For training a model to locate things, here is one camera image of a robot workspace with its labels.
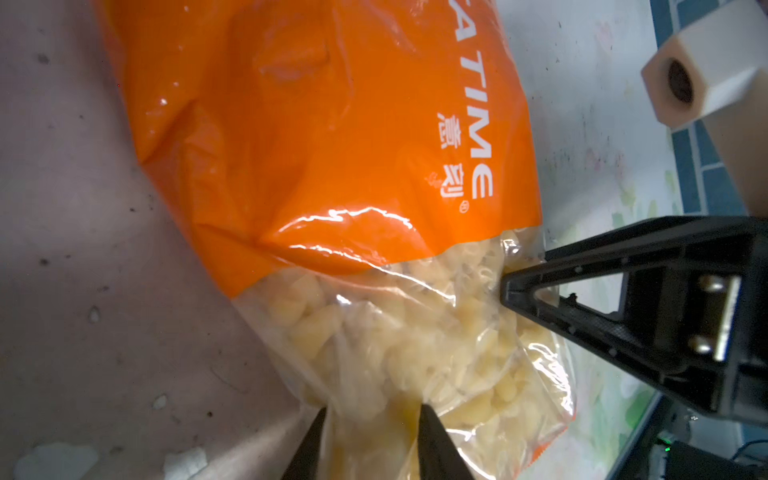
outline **elbow pasta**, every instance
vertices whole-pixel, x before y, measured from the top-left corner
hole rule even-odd
[[[514,478],[573,416],[562,340],[502,307],[503,273],[538,262],[538,232],[346,277],[287,269],[234,300],[293,393],[329,406],[329,477],[416,480],[419,405],[477,478]]]

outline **black cable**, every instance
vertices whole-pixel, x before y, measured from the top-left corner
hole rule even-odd
[[[755,445],[756,443],[768,443],[768,440],[753,440],[752,442],[747,442],[744,445],[740,446],[738,450],[736,450],[736,453],[733,454],[733,456],[730,458],[731,461],[736,460],[739,458],[739,456],[744,453],[744,450],[746,450],[747,447],[750,445]]]

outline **bolt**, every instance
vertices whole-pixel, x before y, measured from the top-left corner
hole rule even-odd
[[[717,275],[699,277],[699,288],[707,293],[719,293],[725,290],[725,279]]]
[[[712,351],[712,344],[703,335],[693,335],[688,339],[688,346],[699,355],[706,355]]]

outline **orange plastic bag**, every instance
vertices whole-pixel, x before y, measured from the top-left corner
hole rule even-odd
[[[139,161],[286,384],[329,406],[330,478],[417,475],[422,401],[486,478],[562,431],[560,339],[498,304],[541,207],[492,2],[95,1]]]

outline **printed logo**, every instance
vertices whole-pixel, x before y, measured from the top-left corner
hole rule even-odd
[[[440,187],[440,196],[443,198],[464,196],[464,168],[458,165],[443,165],[445,180]]]
[[[440,122],[437,124],[440,131],[440,148],[458,148],[462,144],[462,129],[455,115],[446,118],[443,114],[437,114]]]

